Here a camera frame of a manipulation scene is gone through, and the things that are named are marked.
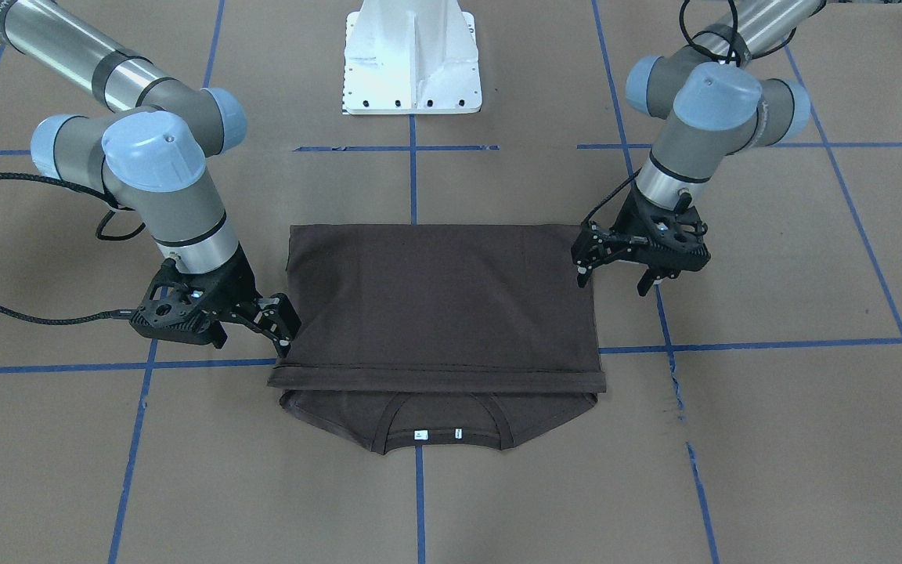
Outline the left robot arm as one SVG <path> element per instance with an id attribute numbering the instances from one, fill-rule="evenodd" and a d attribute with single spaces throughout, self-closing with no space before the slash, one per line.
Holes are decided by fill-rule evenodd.
<path id="1" fill-rule="evenodd" d="M 731 1 L 729 13 L 701 31 L 681 31 L 684 46 L 669 57 L 633 65 L 627 103 L 663 120 L 644 163 L 622 182 L 627 197 L 611 227 L 591 215 L 572 245 L 577 283 L 616 262 L 644 265 L 637 292 L 698 272 L 711 260 L 708 227 L 697 199 L 727 156 L 791 139 L 811 118 L 806 87 L 759 80 L 747 67 L 785 47 L 823 1 Z"/>

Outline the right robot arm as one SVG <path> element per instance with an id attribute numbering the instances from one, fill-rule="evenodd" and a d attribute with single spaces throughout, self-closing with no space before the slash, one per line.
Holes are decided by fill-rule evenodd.
<path id="1" fill-rule="evenodd" d="M 262 296 L 207 159 L 239 146 L 247 115 L 232 93 L 193 89 L 54 1 L 0 1 L 0 44 L 28 55 L 92 94 L 107 117 L 58 114 L 32 133 L 37 174 L 103 201 L 110 215 L 135 212 L 162 254 L 139 306 L 69 319 L 7 309 L 29 324 L 128 321 L 141 336 L 223 347 L 223 325 L 265 336 L 279 358 L 301 327 L 285 294 Z"/>

